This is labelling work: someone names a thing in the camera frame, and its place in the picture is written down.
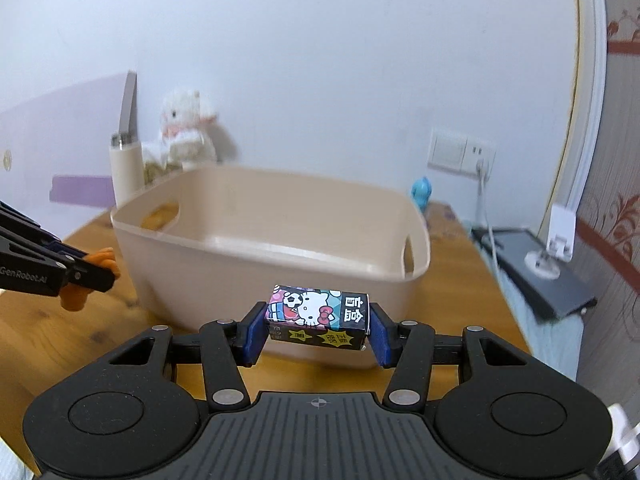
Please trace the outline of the Hello Kitty blind box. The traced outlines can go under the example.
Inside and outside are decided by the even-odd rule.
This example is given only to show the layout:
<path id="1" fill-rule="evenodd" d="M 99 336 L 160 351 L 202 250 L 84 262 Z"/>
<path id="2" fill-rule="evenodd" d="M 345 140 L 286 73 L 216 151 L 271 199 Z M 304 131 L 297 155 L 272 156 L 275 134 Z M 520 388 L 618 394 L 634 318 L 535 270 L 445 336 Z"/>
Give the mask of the Hello Kitty blind box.
<path id="1" fill-rule="evenodd" d="M 361 350 L 370 334 L 369 296 L 277 285 L 265 320 L 273 340 L 321 348 Z"/>

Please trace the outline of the white plush lamb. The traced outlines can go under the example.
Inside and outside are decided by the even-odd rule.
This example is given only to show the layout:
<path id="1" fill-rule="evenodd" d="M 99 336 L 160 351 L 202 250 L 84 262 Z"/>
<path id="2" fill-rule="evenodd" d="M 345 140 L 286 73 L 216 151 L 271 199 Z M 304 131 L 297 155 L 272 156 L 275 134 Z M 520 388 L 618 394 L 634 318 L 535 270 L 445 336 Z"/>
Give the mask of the white plush lamb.
<path id="1" fill-rule="evenodd" d="M 160 132 L 153 142 L 142 144 L 146 170 L 187 170 L 217 161 L 209 128 L 217 114 L 198 90 L 178 89 L 165 96 L 160 108 Z"/>

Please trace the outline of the white door frame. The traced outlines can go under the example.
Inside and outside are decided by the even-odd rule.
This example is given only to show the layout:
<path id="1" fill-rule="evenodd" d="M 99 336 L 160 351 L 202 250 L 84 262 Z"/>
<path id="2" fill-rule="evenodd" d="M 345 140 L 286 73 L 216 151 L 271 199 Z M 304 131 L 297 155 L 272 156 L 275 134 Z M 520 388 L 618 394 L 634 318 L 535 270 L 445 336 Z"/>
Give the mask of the white door frame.
<path id="1" fill-rule="evenodd" d="M 604 90 L 608 35 L 605 0 L 576 0 L 576 66 L 567 134 L 548 204 L 578 209 L 598 140 Z"/>

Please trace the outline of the light blue bed sheet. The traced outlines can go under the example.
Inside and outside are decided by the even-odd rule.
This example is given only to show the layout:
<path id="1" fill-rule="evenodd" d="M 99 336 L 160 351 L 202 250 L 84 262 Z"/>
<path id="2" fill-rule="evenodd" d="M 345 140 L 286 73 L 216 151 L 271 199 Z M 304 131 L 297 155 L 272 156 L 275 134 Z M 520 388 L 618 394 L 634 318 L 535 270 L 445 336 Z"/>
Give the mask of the light blue bed sheet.
<path id="1" fill-rule="evenodd" d="M 582 317 L 572 314 L 556 321 L 541 321 L 506 272 L 496 271 L 488 252 L 478 243 L 474 246 L 496 280 L 530 353 L 557 372 L 576 380 L 584 334 Z"/>

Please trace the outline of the dark grey laptop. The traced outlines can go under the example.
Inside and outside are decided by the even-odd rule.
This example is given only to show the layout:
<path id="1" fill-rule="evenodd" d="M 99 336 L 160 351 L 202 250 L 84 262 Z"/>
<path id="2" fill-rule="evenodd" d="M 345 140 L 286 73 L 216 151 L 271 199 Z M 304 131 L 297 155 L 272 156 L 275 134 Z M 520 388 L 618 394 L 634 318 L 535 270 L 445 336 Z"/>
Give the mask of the dark grey laptop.
<path id="1" fill-rule="evenodd" d="M 559 320 L 571 314 L 585 314 L 598 300 L 568 263 L 573 257 L 575 223 L 550 230 L 549 245 L 542 244 L 524 229 L 486 228 L 471 230 L 474 240 L 520 290 L 534 313 L 542 320 Z"/>

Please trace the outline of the white wall socket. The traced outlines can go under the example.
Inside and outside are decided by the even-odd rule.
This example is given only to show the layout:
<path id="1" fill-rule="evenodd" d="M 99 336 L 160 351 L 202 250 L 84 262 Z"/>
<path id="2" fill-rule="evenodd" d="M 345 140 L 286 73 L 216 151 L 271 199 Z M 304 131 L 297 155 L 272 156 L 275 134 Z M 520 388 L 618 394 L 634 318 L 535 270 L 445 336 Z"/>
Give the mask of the white wall socket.
<path id="1" fill-rule="evenodd" d="M 494 144 L 477 138 L 466 139 L 460 171 L 467 176 L 484 174 L 488 179 L 494 166 L 496 147 Z"/>

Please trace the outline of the beige plastic storage bin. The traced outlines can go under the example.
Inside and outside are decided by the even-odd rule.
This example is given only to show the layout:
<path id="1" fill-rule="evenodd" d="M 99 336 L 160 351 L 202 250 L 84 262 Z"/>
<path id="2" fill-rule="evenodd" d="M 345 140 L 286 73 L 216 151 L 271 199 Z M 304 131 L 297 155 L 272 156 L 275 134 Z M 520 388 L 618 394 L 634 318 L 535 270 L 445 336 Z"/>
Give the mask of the beige plastic storage bin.
<path id="1" fill-rule="evenodd" d="M 183 171 L 111 219 L 142 306 L 189 330 L 242 318 L 278 285 L 364 292 L 400 320 L 431 262 L 409 197 L 303 174 Z"/>

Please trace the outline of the lilac headboard panel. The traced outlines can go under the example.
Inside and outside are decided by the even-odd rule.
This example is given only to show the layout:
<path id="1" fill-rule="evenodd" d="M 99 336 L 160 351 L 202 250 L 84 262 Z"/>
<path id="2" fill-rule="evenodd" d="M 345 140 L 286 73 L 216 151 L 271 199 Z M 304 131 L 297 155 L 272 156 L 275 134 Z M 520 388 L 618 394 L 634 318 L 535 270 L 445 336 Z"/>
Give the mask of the lilac headboard panel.
<path id="1" fill-rule="evenodd" d="M 2 112 L 2 202 L 62 237 L 112 208 L 111 140 L 137 129 L 136 87 L 128 72 Z"/>

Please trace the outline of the white wall switch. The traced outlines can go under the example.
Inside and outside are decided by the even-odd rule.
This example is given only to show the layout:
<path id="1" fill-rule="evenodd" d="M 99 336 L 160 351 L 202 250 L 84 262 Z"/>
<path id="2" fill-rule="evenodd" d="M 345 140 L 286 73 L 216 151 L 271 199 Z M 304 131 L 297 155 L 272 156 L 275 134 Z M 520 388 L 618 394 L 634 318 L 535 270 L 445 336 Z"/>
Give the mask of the white wall switch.
<path id="1" fill-rule="evenodd" d="M 468 138 L 449 130 L 435 129 L 432 132 L 427 165 L 440 170 L 459 172 Z"/>

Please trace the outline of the blue toy figurine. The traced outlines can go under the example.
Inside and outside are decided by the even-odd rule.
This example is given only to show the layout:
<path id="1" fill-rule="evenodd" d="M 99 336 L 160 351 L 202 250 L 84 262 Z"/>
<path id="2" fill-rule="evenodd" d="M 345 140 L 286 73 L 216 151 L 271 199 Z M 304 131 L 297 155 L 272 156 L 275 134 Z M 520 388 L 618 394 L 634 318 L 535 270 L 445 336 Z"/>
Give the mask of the blue toy figurine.
<path id="1" fill-rule="evenodd" d="M 410 190 L 410 196 L 413 203 L 424 212 L 432 195 L 431 181 L 427 177 L 422 177 L 413 182 Z"/>

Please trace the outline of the orange plush toy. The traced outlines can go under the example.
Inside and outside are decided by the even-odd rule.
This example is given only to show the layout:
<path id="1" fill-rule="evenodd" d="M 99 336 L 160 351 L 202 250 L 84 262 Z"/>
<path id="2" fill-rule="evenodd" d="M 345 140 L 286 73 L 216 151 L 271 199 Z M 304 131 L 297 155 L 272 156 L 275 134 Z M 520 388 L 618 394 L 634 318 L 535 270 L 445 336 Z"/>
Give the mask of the orange plush toy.
<path id="1" fill-rule="evenodd" d="M 99 249 L 75 261 L 76 266 L 58 296 L 64 310 L 77 312 L 93 292 L 108 292 L 122 275 L 113 247 Z"/>

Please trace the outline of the white phone stand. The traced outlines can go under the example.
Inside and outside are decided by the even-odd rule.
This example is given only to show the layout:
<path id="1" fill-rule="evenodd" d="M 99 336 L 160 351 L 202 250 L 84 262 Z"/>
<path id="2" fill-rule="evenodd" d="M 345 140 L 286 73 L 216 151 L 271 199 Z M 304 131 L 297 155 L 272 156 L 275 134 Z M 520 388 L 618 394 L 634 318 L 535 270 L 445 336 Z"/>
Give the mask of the white phone stand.
<path id="1" fill-rule="evenodd" d="M 573 259 L 576 236 L 576 214 L 559 204 L 551 207 L 546 247 L 531 250 L 524 258 L 529 271 L 537 278 L 557 280 L 561 275 L 560 263 Z"/>

